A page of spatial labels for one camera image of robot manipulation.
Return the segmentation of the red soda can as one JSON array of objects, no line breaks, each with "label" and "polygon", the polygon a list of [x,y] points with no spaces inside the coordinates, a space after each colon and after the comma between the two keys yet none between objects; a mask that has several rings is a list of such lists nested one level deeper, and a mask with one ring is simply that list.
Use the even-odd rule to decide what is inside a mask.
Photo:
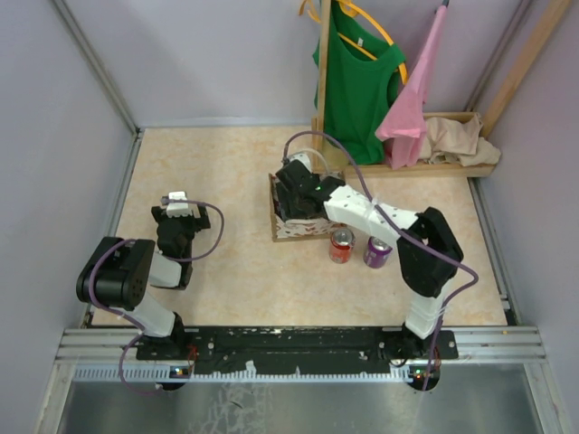
[{"label": "red soda can", "polygon": [[354,233],[344,227],[331,234],[328,255],[337,264],[347,263],[352,255],[356,237]]}]

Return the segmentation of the silver purple can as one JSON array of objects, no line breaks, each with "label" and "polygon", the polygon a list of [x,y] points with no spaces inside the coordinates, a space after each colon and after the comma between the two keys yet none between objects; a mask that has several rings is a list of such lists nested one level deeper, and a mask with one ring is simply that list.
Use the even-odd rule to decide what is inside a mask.
[{"label": "silver purple can", "polygon": [[366,244],[364,263],[371,269],[380,269],[388,260],[393,248],[387,243],[370,237]]}]

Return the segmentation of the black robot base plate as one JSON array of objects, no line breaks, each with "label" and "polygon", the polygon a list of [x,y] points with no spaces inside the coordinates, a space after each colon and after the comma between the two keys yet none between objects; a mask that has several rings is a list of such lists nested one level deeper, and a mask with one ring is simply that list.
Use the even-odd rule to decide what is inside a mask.
[{"label": "black robot base plate", "polygon": [[430,337],[405,326],[183,328],[169,337],[145,336],[139,361],[191,362],[198,374],[237,373],[253,363],[260,375],[389,373],[401,362],[456,360],[452,331]]}]

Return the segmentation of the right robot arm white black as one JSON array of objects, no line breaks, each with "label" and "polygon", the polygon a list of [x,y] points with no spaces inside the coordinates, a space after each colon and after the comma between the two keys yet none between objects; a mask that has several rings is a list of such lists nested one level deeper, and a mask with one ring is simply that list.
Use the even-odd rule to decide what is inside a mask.
[{"label": "right robot arm white black", "polygon": [[406,211],[370,199],[333,175],[314,174],[299,160],[276,174],[281,209],[290,218],[324,218],[344,224],[396,249],[402,279],[414,293],[403,323],[405,350],[425,357],[436,346],[434,330],[443,296],[463,251],[443,214],[432,207]]}]

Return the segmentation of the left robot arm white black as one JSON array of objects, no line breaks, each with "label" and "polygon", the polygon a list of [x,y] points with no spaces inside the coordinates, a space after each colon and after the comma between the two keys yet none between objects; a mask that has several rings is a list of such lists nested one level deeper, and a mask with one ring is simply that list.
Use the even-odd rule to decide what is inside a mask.
[{"label": "left robot arm white black", "polygon": [[105,237],[77,279],[76,296],[81,302],[120,316],[138,329],[139,360],[192,362],[198,355],[198,345],[185,331],[182,317],[163,307],[147,288],[187,288],[193,263],[213,251],[193,255],[195,235],[211,228],[209,208],[218,210],[188,200],[154,206],[156,240]]}]

